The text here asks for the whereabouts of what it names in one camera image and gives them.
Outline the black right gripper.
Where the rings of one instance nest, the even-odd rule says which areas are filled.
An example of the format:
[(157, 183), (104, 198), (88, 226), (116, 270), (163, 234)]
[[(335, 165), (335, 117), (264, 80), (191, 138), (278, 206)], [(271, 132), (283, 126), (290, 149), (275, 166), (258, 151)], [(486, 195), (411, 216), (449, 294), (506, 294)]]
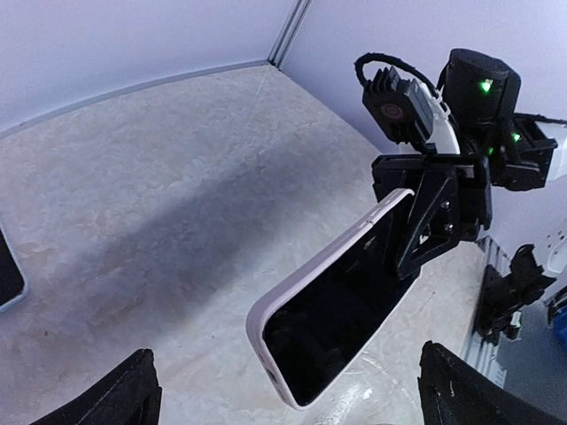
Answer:
[(371, 169), (378, 199), (396, 188), (414, 192), (395, 258), (400, 279), (490, 228), (490, 169), (481, 155), (380, 155)]

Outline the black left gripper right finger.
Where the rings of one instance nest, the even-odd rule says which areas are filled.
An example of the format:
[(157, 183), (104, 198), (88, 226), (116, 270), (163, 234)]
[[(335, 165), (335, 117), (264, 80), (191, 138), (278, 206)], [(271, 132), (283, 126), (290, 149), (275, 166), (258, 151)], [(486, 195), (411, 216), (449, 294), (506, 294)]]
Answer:
[(564, 425), (481, 375), (439, 343), (422, 348), (418, 388), (425, 425)]

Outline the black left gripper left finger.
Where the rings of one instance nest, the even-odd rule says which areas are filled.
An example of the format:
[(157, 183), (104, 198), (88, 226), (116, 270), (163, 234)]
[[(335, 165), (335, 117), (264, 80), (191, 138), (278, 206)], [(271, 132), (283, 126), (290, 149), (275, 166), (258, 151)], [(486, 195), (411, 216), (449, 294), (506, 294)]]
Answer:
[(161, 399), (154, 353), (138, 349), (80, 396), (36, 423), (157, 425)]

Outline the clear pink phone case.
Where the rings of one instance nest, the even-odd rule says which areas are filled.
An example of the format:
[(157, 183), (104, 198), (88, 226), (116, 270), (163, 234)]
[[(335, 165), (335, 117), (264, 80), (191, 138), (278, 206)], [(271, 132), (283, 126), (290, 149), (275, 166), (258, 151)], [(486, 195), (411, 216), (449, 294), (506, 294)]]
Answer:
[(316, 403), (322, 395), (327, 392), (330, 386), (353, 364), (359, 354), (369, 345), (369, 342), (377, 335), (378, 330), (383, 327), (387, 318), (389, 318), (395, 311), (397, 305), (388, 314), (377, 332), (370, 338), (370, 340), (368, 340), (362, 350), (359, 351), (355, 358), (347, 365), (346, 369), (340, 372), (338, 377), (322, 392), (322, 394), (317, 397), (313, 403), (307, 406), (299, 406), (295, 403), (295, 400), (292, 398), (290, 390), (284, 383), (281, 374), (276, 370), (276, 363), (274, 359), (269, 353), (266, 344), (262, 340), (261, 333), (268, 319), (279, 307), (283, 306), (287, 301), (297, 295), (322, 271), (338, 260), (342, 254), (358, 242), (362, 236), (372, 229), (388, 212), (392, 211), (402, 201), (406, 201), (408, 203), (407, 206), (410, 206), (413, 197), (414, 192), (411, 189), (393, 189), (382, 200), (378, 201), (377, 204), (369, 211), (364, 213), (363, 216), (344, 233), (315, 254), (303, 266), (283, 279), (273, 289), (269, 290), (252, 306), (246, 318), (246, 334), (253, 350), (260, 360), (262, 367), (268, 374), (269, 380), (274, 385), (278, 396), (288, 406), (302, 411)]

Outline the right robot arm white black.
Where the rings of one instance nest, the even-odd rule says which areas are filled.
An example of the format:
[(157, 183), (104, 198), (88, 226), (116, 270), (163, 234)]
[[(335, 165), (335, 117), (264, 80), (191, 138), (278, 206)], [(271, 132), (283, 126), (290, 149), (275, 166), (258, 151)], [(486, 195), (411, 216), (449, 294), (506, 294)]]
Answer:
[(372, 165), (377, 197), (414, 194), (392, 222), (384, 261), (398, 278), (489, 229), (492, 187), (528, 191), (565, 175), (565, 121), (517, 112), (521, 79), (502, 60), (454, 49), (437, 81), (384, 53), (354, 67), (373, 120), (409, 148)]

